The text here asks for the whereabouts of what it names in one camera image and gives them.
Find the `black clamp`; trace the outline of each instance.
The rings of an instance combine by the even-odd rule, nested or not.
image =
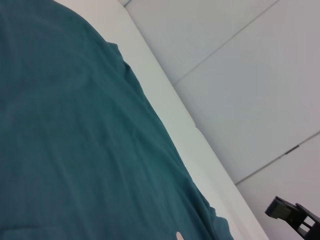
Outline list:
[[[276,196],[265,214],[286,221],[305,240],[320,240],[320,218],[299,203],[293,205]],[[314,221],[312,226],[305,222],[307,217]],[[306,226],[308,231],[302,229],[301,225]]]

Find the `teal blanket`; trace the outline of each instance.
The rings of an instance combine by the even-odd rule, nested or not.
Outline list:
[[[0,240],[176,232],[232,239],[117,45],[51,0],[0,0]]]

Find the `white panel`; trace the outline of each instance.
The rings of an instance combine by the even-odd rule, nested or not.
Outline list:
[[[126,9],[174,83],[276,0],[134,0]]]
[[[238,185],[270,240],[301,240],[283,220],[265,210],[275,198],[299,203],[320,216],[320,135]]]
[[[320,130],[319,9],[277,2],[175,86],[235,183]]]

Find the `small white spot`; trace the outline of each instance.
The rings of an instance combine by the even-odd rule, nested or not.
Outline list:
[[[180,232],[176,232],[176,239],[177,240],[184,240],[184,238],[182,237],[181,233]]]

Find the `white wall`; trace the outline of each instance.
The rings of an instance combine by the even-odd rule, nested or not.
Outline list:
[[[276,0],[133,0],[126,9],[172,83]]]
[[[270,240],[301,240],[283,220],[265,214],[275,196],[299,203],[320,217],[320,135],[237,187]]]
[[[235,183],[320,130],[319,9],[277,2],[174,86]]]
[[[238,34],[235,23],[257,5],[237,1],[234,13],[232,1],[188,0],[184,12],[179,0],[133,0],[127,9],[233,182],[245,179],[237,187],[270,240],[298,240],[264,211],[278,195],[320,216],[320,136],[246,177],[320,130],[320,1],[265,1]]]

